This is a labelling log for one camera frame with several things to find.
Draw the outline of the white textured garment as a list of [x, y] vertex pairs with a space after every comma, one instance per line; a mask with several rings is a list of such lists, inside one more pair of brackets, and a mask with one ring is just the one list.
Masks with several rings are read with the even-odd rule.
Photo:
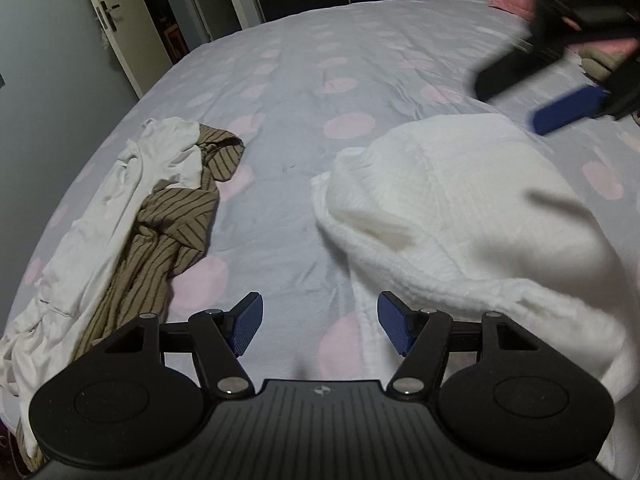
[[459, 321], [505, 314], [608, 389], [616, 416], [599, 462], [638, 477], [638, 290], [536, 141], [498, 114], [408, 122], [340, 151], [311, 200], [346, 257], [369, 376], [399, 364], [378, 324], [384, 290]]

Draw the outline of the pink pillow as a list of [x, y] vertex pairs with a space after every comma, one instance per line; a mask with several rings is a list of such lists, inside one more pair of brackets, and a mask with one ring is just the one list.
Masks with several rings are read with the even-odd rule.
[[[560, 18], [568, 24], [572, 20], [570, 14], [578, 14], [579, 12], [607, 14], [612, 13], [614, 10], [612, 6], [578, 6], [577, 9], [561, 12], [558, 6], [552, 6], [550, 3], [544, 3], [540, 0], [489, 0], [488, 6], [516, 15], [529, 22], [533, 32], [544, 32], [545, 30], [548, 32], [553, 22], [559, 21]], [[637, 38], [625, 37], [569, 44], [568, 47], [574, 52], [588, 47], [613, 52], [633, 51], [638, 45], [639, 40]]]

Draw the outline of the brown striped garment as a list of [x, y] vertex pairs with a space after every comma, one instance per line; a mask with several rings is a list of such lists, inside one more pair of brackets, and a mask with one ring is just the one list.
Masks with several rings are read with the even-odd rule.
[[[110, 284], [78, 339], [70, 362], [140, 314], [165, 316], [171, 281], [204, 257], [220, 202], [218, 186], [234, 176], [245, 146], [228, 130], [200, 125], [200, 188], [176, 194], [156, 192], [143, 202]], [[36, 462], [23, 454], [18, 425], [16, 440], [27, 469], [40, 469], [46, 462], [43, 452], [40, 450]]]

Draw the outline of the white thin garment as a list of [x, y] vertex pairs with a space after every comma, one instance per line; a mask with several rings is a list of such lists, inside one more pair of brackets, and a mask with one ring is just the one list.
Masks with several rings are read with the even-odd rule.
[[18, 402], [22, 452], [40, 459], [29, 404], [72, 358], [110, 284], [143, 202], [153, 193], [197, 190], [202, 180], [201, 125], [179, 117], [149, 119], [130, 141], [43, 268], [26, 308], [1, 339], [1, 387]]

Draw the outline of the polka dot bed sheet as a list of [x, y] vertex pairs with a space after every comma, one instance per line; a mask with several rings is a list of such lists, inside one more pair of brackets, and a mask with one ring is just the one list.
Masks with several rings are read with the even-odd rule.
[[311, 179], [345, 148], [435, 115], [490, 110], [524, 126], [584, 80], [574, 60], [488, 105], [469, 76], [523, 30], [480, 0], [399, 0], [314, 11], [196, 49], [106, 138], [44, 230], [12, 309], [20, 312], [64, 234], [145, 119], [178, 116], [232, 131], [242, 164], [222, 190], [207, 256], [180, 276], [170, 316], [228, 308], [250, 290], [266, 317], [244, 358], [266, 378], [388, 379], [398, 357], [374, 307], [360, 308], [341, 252], [318, 230]]

